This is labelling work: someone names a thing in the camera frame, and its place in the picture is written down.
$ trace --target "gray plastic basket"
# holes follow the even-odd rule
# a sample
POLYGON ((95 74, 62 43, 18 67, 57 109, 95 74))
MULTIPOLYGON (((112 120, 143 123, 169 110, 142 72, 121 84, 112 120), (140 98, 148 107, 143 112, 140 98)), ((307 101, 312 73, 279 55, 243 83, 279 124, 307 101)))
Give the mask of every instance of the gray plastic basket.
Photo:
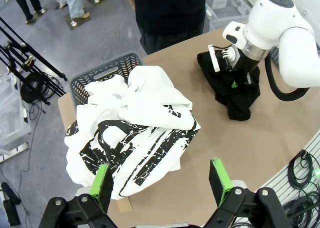
POLYGON ((88 103, 89 93, 85 90, 85 86, 88 83, 105 81, 111 79, 116 74, 123 76, 127 81, 131 70, 138 65, 143 65, 139 54, 136 52, 128 52, 78 75, 70 82, 73 104, 77 106, 88 103))

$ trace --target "gray floor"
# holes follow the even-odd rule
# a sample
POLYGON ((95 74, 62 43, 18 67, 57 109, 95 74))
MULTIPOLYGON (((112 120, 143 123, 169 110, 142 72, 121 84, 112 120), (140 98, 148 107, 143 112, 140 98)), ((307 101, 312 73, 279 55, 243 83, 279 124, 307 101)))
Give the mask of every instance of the gray floor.
MULTIPOLYGON (((91 13, 91 20, 73 31, 69 30, 64 20, 68 8, 55 11, 54 0, 40 2, 48 11, 33 26, 24 24, 25 17, 15 0, 9 0, 0 7, 0 16, 49 62, 64 72, 69 80, 102 61, 130 50, 137 51, 142 57, 146 55, 139 43, 140 34, 135 14, 125 0, 106 0, 96 7, 83 0, 86 10, 91 13)), ((6 38, 0 35, 0 44, 5 41, 6 38)), ((0 73, 4 71, 5 67, 0 66, 0 73)), ((61 83, 68 91, 68 83, 61 83)), ((64 144, 65 131, 57 97, 53 97, 51 105, 44 109, 46 114, 42 114, 35 130, 30 170, 23 173, 20 189, 33 227, 39 225, 51 197, 62 196, 69 200, 80 187, 71 181, 65 169, 67 147, 64 144)), ((20 170, 27 168, 28 155, 29 151, 25 151, 0 164, 16 189, 19 186, 20 170)), ((18 211, 23 224, 16 227, 25 227, 25 213, 21 205, 18 211)), ((0 211, 0 227, 7 226, 9 225, 0 211)))

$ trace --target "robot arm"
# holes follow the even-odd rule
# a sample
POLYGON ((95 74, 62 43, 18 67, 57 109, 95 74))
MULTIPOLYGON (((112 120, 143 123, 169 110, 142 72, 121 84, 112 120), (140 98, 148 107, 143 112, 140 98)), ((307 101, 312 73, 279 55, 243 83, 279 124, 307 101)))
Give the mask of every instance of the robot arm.
POLYGON ((279 67, 283 80, 296 88, 320 86, 320 59, 314 36, 291 28, 279 41, 279 67))
POLYGON ((251 60, 263 60, 279 47, 279 69, 296 88, 320 86, 320 59, 314 32, 292 0, 257 0, 247 25, 231 22, 223 37, 251 60))

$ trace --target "black t-shirt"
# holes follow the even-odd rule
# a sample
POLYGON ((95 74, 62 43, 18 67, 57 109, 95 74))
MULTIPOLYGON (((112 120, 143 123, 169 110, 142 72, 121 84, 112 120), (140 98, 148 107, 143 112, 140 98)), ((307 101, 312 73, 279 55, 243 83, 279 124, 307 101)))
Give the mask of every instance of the black t-shirt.
POLYGON ((138 26, 149 34, 192 30, 205 18, 206 0, 135 0, 138 26))

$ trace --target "plastic container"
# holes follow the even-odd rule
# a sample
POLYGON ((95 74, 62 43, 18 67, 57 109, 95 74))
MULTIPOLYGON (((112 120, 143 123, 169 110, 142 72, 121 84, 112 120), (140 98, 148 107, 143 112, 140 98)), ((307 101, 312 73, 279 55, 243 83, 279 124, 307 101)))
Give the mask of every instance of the plastic container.
POLYGON ((88 103, 89 93, 85 90, 85 86, 88 83, 105 81, 111 79, 116 74, 123 76, 127 81, 131 70, 138 65, 143 65, 139 54, 136 52, 128 52, 78 75, 70 82, 73 104, 77 106, 88 103))
POLYGON ((0 145, 6 145, 31 132, 21 96, 0 104, 0 145))
POLYGON ((0 104, 20 96, 20 89, 14 74, 0 77, 0 104))
POLYGON ((231 21, 248 21, 251 8, 241 0, 206 0, 205 12, 210 31, 226 27, 231 21))

